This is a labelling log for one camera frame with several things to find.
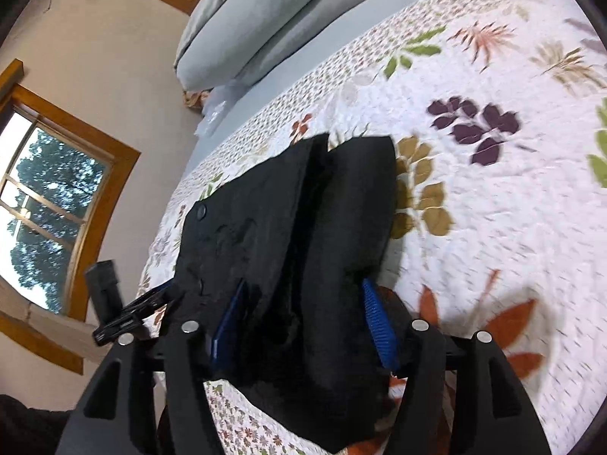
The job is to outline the black pants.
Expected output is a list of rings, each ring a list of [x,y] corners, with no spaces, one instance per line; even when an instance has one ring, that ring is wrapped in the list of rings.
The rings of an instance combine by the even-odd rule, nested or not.
[[[367,326],[363,281],[379,273],[396,209],[394,144],[326,135],[287,148],[196,202],[185,217],[168,338],[171,425],[199,429],[204,384],[224,379],[329,452],[373,436],[389,375]],[[239,282],[247,320],[234,368],[214,372],[207,336]]]

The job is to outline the wooden framed side window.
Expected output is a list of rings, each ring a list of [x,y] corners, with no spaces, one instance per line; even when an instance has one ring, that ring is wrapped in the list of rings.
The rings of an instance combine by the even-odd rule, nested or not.
[[[1,279],[27,300],[86,323],[84,272],[98,260],[140,157],[1,73]]]

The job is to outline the light blue bed sheet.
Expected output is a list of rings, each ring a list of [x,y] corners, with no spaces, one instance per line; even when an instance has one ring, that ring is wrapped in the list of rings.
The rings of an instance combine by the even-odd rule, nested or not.
[[[328,25],[252,86],[231,83],[212,91],[198,124],[198,143],[188,159],[192,172],[216,147],[291,85],[337,50],[396,11],[418,0],[365,0]]]

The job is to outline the crumpled clothes pile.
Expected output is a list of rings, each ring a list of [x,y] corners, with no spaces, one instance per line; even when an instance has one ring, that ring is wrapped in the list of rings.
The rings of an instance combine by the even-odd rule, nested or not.
[[[190,110],[202,112],[205,106],[205,102],[208,100],[211,91],[199,91],[194,93],[193,91],[183,92],[183,103],[184,106]]]

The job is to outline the floral quilted bedspread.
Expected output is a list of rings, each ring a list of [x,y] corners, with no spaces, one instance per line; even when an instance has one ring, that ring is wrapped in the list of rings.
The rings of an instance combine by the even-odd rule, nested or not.
[[[606,50],[577,2],[418,0],[373,25],[184,174],[141,290],[196,201],[316,133],[392,138],[380,284],[444,332],[487,329],[552,452],[582,451],[606,400]]]

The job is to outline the folded grey duvet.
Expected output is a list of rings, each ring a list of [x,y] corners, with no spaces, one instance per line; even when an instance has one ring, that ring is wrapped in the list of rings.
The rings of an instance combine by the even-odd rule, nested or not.
[[[184,91],[236,78],[263,45],[312,0],[200,0],[177,46],[174,70]]]

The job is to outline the grey pillow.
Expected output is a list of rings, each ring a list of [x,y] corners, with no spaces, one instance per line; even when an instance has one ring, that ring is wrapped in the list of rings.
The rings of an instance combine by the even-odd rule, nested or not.
[[[311,0],[272,37],[237,74],[251,86],[316,37],[329,24],[365,0]]]

